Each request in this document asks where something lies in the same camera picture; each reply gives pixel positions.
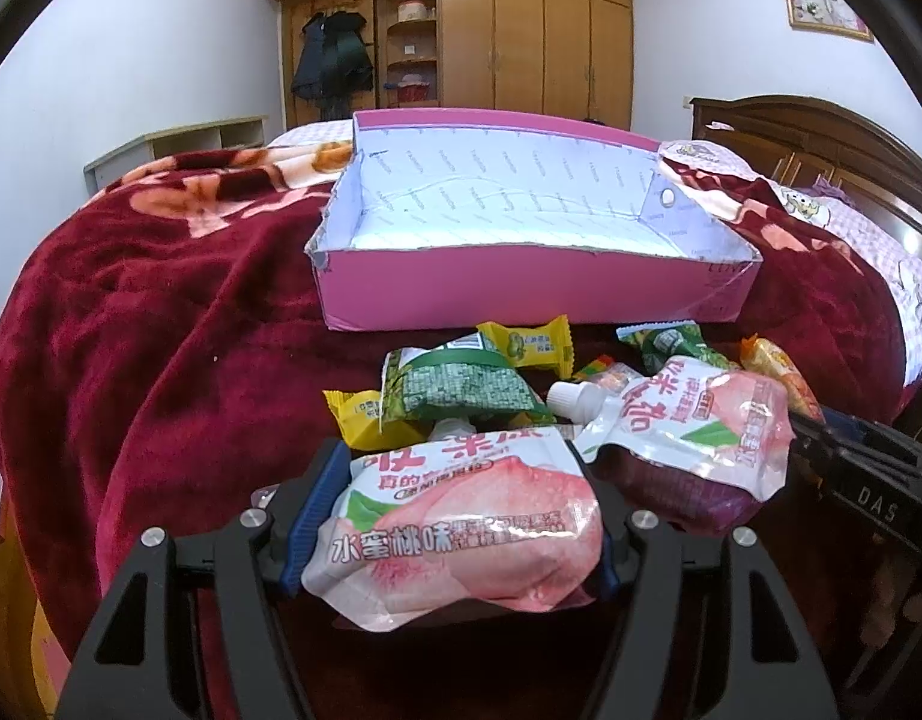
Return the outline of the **grey low shelf cabinet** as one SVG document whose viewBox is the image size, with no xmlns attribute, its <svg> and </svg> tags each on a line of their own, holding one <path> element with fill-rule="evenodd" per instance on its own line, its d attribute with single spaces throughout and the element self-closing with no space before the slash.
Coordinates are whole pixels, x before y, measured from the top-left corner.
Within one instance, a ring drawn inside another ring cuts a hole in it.
<svg viewBox="0 0 922 720">
<path fill-rule="evenodd" d="M 95 195 L 126 172 L 166 156 L 223 148 L 259 148 L 262 145 L 262 117 L 241 117 L 168 128 L 139 135 L 104 153 L 83 168 L 83 178 L 88 193 Z"/>
</svg>

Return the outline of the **framed wedding photo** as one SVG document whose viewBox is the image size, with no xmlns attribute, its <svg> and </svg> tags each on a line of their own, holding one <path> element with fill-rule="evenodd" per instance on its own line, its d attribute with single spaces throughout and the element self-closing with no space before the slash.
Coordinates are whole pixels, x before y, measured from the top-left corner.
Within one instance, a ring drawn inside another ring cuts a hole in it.
<svg viewBox="0 0 922 720">
<path fill-rule="evenodd" d="M 825 32 L 871 43 L 873 33 L 845 0 L 785 0 L 788 23 L 801 31 Z"/>
</svg>

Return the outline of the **pink cardboard tray box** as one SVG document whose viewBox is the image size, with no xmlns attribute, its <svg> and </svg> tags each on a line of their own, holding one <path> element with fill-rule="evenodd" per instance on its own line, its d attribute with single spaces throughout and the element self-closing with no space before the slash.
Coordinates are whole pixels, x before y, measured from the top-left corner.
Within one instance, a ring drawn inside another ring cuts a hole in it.
<svg viewBox="0 0 922 720">
<path fill-rule="evenodd" d="M 664 171 L 660 145 L 509 110 L 354 117 L 306 245 L 344 332 L 740 315 L 762 257 Z"/>
</svg>

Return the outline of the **yellow candy packet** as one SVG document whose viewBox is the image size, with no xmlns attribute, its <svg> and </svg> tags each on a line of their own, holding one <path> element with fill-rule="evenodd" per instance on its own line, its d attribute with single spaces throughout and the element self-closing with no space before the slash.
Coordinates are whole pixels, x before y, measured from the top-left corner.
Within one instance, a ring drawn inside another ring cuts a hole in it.
<svg viewBox="0 0 922 720">
<path fill-rule="evenodd" d="M 513 367 L 537 367 L 554 371 L 559 379 L 573 372 L 575 355 L 570 322 L 565 314 L 541 327 L 505 327 L 498 322 L 482 322 L 477 330 Z"/>
<path fill-rule="evenodd" d="M 355 452 L 373 454 L 404 449 L 425 440 L 425 434 L 410 422 L 381 419 L 381 394 L 376 390 L 356 394 L 324 390 L 323 397 L 337 422 L 340 437 Z"/>
</svg>

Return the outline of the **yellow candy packet top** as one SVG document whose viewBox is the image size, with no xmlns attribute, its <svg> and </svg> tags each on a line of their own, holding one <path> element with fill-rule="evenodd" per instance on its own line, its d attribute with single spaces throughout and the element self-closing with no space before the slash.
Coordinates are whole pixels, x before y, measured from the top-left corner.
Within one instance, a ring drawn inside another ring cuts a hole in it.
<svg viewBox="0 0 922 720">
<path fill-rule="evenodd" d="M 559 379 L 573 372 L 575 355 L 570 322 L 565 314 L 541 327 L 505 327 L 498 322 L 482 322 L 477 330 L 513 367 L 537 367 L 554 371 Z"/>
</svg>

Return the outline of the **wooden headboard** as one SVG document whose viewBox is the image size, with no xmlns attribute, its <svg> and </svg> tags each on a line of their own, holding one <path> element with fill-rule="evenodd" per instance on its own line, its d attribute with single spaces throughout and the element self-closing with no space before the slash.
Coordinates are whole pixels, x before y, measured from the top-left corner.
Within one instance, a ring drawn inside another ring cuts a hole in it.
<svg viewBox="0 0 922 720">
<path fill-rule="evenodd" d="M 694 98 L 692 135 L 785 187 L 824 179 L 922 260 L 922 159 L 881 125 L 806 96 Z"/>
</svg>

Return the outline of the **orange snack packet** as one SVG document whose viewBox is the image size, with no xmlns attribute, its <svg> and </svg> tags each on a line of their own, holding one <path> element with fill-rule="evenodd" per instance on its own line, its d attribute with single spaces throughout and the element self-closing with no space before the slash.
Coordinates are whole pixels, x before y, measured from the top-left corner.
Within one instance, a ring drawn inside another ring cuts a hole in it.
<svg viewBox="0 0 922 720">
<path fill-rule="evenodd" d="M 740 363 L 746 371 L 770 377 L 783 385 L 788 408 L 814 421 L 824 421 L 821 405 L 792 358 L 767 338 L 745 338 L 740 344 Z"/>
</svg>

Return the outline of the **yellow candy packet left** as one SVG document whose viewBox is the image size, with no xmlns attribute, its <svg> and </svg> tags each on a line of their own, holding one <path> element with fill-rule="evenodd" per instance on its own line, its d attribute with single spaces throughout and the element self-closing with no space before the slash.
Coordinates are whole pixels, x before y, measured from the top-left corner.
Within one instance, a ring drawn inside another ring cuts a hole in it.
<svg viewBox="0 0 922 720">
<path fill-rule="evenodd" d="M 404 449 L 425 440 L 425 434 L 410 422 L 381 419 L 381 394 L 376 390 L 356 394 L 324 390 L 323 397 L 337 422 L 340 437 L 355 452 L 373 454 Z"/>
</svg>

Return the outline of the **peach jelly pouch front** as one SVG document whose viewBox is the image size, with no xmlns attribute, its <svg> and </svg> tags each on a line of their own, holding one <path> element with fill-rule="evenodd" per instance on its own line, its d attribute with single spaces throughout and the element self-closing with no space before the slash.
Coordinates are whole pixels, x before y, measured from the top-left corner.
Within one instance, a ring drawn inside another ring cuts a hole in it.
<svg viewBox="0 0 922 720">
<path fill-rule="evenodd" d="M 600 505 L 554 426 L 363 455 L 318 530 L 306 592 L 368 632 L 463 601 L 517 613 L 588 605 Z"/>
</svg>

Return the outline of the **small green pea snack bag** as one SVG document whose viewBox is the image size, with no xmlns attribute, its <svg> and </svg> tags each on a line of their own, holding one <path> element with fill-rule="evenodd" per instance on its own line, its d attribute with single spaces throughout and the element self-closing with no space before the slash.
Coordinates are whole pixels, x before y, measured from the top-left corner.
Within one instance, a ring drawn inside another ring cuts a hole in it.
<svg viewBox="0 0 922 720">
<path fill-rule="evenodd" d="M 692 320 L 624 325 L 617 328 L 616 335 L 621 343 L 639 349 L 648 374 L 660 372 L 674 356 L 697 359 L 723 371 L 738 369 L 736 362 L 731 362 L 704 340 L 701 327 Z"/>
</svg>

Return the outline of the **wooden wardrobe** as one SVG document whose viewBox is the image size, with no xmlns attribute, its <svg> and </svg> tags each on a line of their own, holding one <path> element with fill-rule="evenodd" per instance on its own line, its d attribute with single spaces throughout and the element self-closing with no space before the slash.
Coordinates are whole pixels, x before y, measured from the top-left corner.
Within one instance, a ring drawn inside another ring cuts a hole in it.
<svg viewBox="0 0 922 720">
<path fill-rule="evenodd" d="M 292 80 L 316 16 L 356 13 L 373 82 L 344 112 L 377 107 L 522 110 L 632 122 L 633 0 L 276 0 Z"/>
</svg>

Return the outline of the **large green pea snack bag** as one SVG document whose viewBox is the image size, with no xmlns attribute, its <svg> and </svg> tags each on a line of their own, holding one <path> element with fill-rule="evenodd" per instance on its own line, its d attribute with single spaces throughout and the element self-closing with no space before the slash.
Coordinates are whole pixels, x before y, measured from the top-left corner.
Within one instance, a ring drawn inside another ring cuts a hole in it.
<svg viewBox="0 0 922 720">
<path fill-rule="evenodd" d="M 520 372 L 492 349 L 394 349 L 385 358 L 379 393 L 383 422 L 523 418 L 547 426 L 555 421 Z"/>
</svg>

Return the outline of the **dark red floral blanket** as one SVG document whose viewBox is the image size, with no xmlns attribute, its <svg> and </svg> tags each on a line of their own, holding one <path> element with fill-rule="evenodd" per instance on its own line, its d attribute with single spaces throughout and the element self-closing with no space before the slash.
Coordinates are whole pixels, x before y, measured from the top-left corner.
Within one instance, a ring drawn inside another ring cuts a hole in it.
<svg viewBox="0 0 922 720">
<path fill-rule="evenodd" d="M 34 588 L 68 658 L 143 528 L 228 522 L 337 433 L 323 390 L 375 388 L 397 346 L 468 328 L 333 332 L 305 244 L 328 172 L 300 187 L 290 149 L 205 151 L 114 182 L 51 232 L 0 320 L 0 468 Z M 795 220 L 767 179 L 687 188 L 764 257 L 718 351 L 761 335 L 825 406 L 891 422 L 915 390 L 888 285 L 831 232 Z"/>
</svg>

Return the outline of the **dark hanging jacket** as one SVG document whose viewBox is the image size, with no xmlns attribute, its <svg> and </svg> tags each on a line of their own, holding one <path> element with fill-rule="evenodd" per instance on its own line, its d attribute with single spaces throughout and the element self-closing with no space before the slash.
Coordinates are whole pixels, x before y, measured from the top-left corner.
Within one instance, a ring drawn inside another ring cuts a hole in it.
<svg viewBox="0 0 922 720">
<path fill-rule="evenodd" d="M 301 28 L 303 47 L 290 91 L 315 103 L 372 91 L 375 69 L 362 31 L 367 20 L 356 11 L 318 11 Z"/>
</svg>

